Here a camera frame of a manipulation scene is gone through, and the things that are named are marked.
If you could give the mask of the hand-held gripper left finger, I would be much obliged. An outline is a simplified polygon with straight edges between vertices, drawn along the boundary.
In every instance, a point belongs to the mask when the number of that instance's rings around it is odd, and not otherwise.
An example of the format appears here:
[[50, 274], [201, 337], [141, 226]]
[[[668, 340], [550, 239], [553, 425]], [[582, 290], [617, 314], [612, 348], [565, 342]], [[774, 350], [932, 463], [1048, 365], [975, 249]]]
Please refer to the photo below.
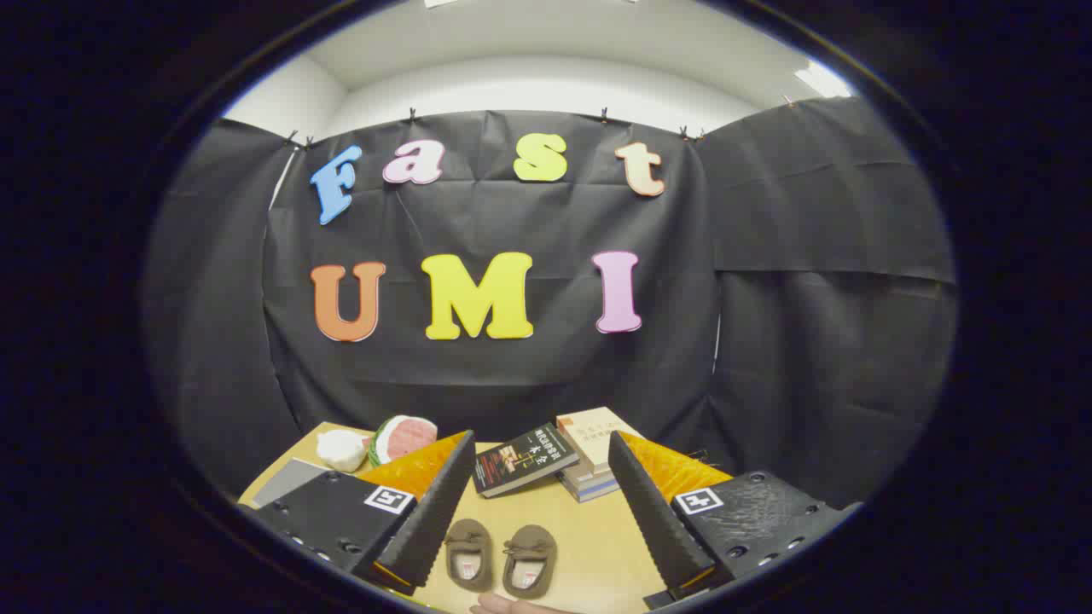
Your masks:
[[474, 456], [474, 432], [459, 432], [363, 477], [325, 470], [251, 516], [328, 566], [411, 595], [432, 571]]

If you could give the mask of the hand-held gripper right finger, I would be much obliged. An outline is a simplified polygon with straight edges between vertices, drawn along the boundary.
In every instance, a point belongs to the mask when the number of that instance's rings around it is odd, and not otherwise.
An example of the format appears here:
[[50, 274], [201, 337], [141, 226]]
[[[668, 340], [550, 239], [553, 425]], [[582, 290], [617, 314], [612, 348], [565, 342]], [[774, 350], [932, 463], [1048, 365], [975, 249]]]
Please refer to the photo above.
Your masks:
[[622, 430], [612, 432], [608, 462], [677, 601], [796, 557], [862, 505], [830, 507], [767, 470], [729, 477]]

